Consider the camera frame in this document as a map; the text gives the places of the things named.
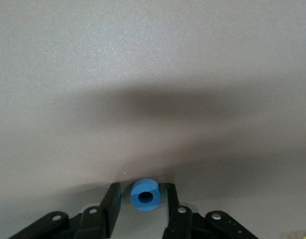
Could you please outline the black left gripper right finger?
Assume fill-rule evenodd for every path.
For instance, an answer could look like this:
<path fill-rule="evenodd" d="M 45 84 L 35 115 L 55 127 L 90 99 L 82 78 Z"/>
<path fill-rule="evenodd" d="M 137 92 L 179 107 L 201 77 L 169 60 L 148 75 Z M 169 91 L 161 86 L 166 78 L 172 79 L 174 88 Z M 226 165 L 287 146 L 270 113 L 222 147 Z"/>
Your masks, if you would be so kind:
<path fill-rule="evenodd" d="M 181 205 L 176 186 L 163 183 L 168 224 L 163 232 L 164 239 L 256 239 L 257 237 L 223 211 L 211 211 L 204 217 L 194 213 L 188 206 Z"/>

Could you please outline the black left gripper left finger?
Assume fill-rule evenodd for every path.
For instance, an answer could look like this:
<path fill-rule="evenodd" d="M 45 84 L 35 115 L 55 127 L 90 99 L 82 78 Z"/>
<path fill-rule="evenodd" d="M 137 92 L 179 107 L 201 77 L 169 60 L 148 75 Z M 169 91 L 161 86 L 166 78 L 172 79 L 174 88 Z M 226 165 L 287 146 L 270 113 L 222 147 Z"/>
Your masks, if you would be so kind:
<path fill-rule="evenodd" d="M 54 211 L 17 232 L 12 239 L 109 239 L 121 209 L 121 186 L 113 183 L 99 205 L 70 218 Z"/>

